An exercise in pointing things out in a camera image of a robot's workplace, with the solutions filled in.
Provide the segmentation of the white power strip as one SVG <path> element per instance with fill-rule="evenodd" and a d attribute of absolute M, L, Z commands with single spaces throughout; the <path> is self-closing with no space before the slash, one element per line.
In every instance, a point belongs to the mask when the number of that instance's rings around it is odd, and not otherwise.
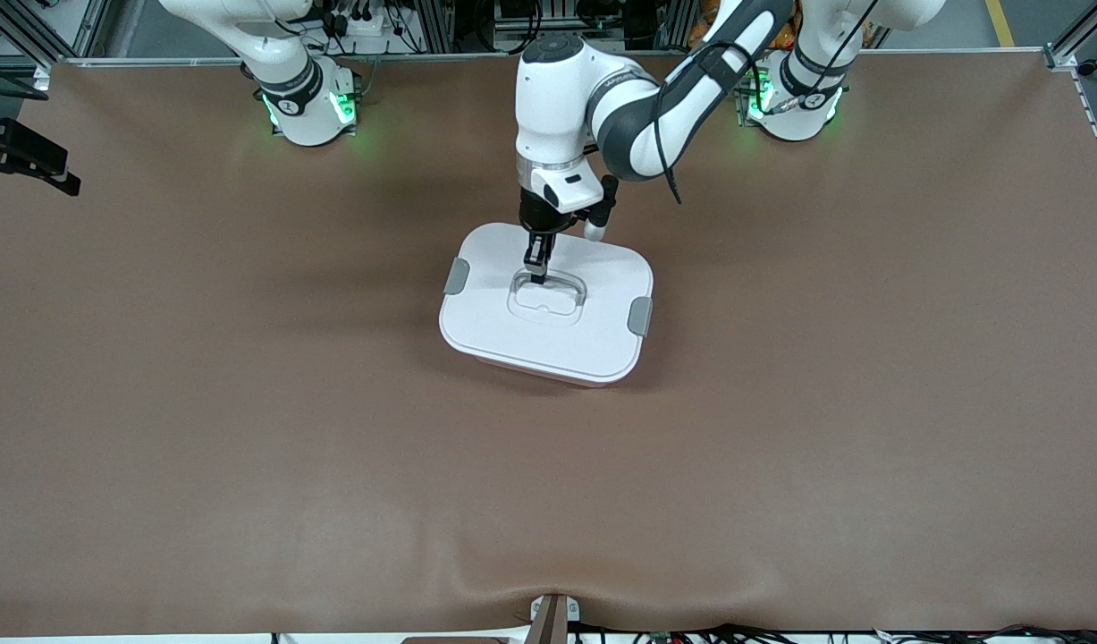
<path fill-rule="evenodd" d="M 402 35 L 402 25 L 389 16 L 387 8 L 360 1 L 335 5 L 330 16 L 323 18 L 323 26 L 336 38 L 389 39 Z"/>

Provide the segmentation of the aluminium frame profile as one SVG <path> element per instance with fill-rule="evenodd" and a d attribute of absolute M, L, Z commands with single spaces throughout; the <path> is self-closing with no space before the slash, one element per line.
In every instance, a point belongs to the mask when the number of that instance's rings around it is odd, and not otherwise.
<path fill-rule="evenodd" d="M 657 49 L 688 47 L 688 34 L 700 15 L 699 0 L 657 0 L 660 24 L 655 34 Z"/>
<path fill-rule="evenodd" d="M 0 39 L 44 68 L 93 53 L 115 0 L 0 0 Z"/>
<path fill-rule="evenodd" d="M 453 52 L 457 0 L 414 0 L 414 3 L 423 32 L 425 50 L 431 55 Z"/>
<path fill-rule="evenodd" d="M 1092 0 L 1073 21 L 1059 33 L 1056 39 L 1048 42 L 1043 52 L 1045 53 L 1047 68 L 1075 69 L 1081 63 L 1076 61 L 1076 54 L 1086 46 L 1097 33 L 1097 0 Z"/>

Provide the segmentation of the brown table mat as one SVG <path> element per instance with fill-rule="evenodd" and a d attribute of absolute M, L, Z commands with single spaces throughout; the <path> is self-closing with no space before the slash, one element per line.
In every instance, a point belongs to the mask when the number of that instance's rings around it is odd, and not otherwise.
<path fill-rule="evenodd" d="M 1034 53 L 868 54 L 819 138 L 716 111 L 608 240 L 621 382 L 446 346 L 517 213 L 512 58 L 384 63 L 301 149 L 234 66 L 73 68 L 0 181 L 0 637 L 1097 631 L 1097 143 Z"/>

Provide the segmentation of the white box lid grey clips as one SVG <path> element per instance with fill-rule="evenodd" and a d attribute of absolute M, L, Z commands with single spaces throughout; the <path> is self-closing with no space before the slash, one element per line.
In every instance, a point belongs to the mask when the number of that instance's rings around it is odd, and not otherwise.
<path fill-rule="evenodd" d="M 625 246 L 559 235 L 544 284 L 532 283 L 519 225 L 490 223 L 461 244 L 439 329 L 483 362 L 625 379 L 638 362 L 654 309 L 654 274 Z"/>

